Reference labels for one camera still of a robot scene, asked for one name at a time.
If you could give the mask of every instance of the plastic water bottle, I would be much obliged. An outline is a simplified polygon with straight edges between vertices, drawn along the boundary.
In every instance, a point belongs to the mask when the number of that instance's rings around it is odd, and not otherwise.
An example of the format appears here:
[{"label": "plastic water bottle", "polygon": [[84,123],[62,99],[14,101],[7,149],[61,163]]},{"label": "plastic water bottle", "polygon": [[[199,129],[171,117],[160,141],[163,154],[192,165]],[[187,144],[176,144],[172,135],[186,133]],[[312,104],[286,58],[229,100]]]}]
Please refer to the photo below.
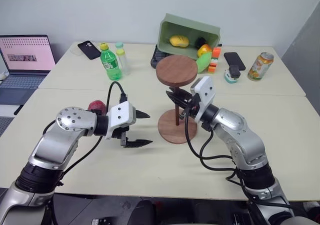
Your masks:
[{"label": "plastic water bottle", "polygon": [[122,42],[117,42],[115,44],[116,51],[115,53],[118,55],[120,63],[121,63],[121,69],[125,75],[130,74],[130,67],[128,64],[127,56],[124,50],[124,44]]},{"label": "plastic water bottle", "polygon": [[116,55],[110,51],[107,43],[100,43],[101,62],[106,70],[106,74],[111,80],[119,80],[122,77],[121,70],[118,66]]}]

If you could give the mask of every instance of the wooden base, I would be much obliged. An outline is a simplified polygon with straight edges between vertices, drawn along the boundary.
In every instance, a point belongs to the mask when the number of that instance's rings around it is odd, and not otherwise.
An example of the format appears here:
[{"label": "wooden base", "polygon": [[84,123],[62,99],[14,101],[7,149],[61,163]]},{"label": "wooden base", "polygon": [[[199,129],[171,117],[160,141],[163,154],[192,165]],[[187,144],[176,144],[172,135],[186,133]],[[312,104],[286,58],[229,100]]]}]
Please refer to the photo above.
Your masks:
[{"label": "wooden base", "polygon": [[[185,135],[185,120],[180,120],[179,125],[176,125],[175,109],[166,111],[161,115],[158,121],[158,131],[169,143],[172,144],[184,144],[187,142]],[[196,136],[197,123],[194,119],[189,117],[188,131],[190,140]]]}]

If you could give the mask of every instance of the green bottle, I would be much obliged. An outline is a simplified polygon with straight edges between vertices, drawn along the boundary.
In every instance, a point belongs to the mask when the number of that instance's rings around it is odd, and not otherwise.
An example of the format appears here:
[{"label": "green bottle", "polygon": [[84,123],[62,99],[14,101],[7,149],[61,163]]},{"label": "green bottle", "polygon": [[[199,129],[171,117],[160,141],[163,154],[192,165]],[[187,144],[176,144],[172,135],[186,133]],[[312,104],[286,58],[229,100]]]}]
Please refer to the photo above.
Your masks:
[{"label": "green bottle", "polygon": [[106,70],[106,74],[111,80],[119,80],[122,77],[121,70],[118,66],[116,55],[109,50],[107,43],[100,43],[101,62]]}]

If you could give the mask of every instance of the phone case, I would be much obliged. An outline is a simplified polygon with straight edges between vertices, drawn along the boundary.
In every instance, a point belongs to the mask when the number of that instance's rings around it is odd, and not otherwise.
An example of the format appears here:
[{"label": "phone case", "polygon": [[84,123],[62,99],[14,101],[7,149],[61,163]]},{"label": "phone case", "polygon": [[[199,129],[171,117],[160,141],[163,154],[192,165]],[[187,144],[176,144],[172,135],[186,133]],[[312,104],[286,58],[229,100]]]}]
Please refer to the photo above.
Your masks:
[{"label": "phone case", "polygon": [[90,41],[79,43],[78,47],[90,60],[96,59],[101,55],[101,52]]},{"label": "phone case", "polygon": [[246,70],[246,66],[242,62],[241,58],[239,57],[238,53],[236,52],[225,52],[224,57],[226,62],[230,65],[238,65],[239,70],[243,71]]}]

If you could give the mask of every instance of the green plastic bin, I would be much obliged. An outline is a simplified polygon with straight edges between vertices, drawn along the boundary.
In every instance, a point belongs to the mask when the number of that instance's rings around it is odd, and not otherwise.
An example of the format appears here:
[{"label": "green plastic bin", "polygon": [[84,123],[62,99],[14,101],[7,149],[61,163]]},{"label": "green plastic bin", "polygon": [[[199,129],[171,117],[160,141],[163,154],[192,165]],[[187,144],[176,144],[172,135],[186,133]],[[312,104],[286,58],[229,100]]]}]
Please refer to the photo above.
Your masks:
[{"label": "green plastic bin", "polygon": [[[189,39],[189,46],[172,46],[169,39],[174,35],[186,36]],[[157,47],[162,52],[184,55],[196,60],[198,49],[195,47],[195,42],[199,37],[203,37],[210,47],[216,47],[220,40],[220,28],[166,13],[160,23]]]}]

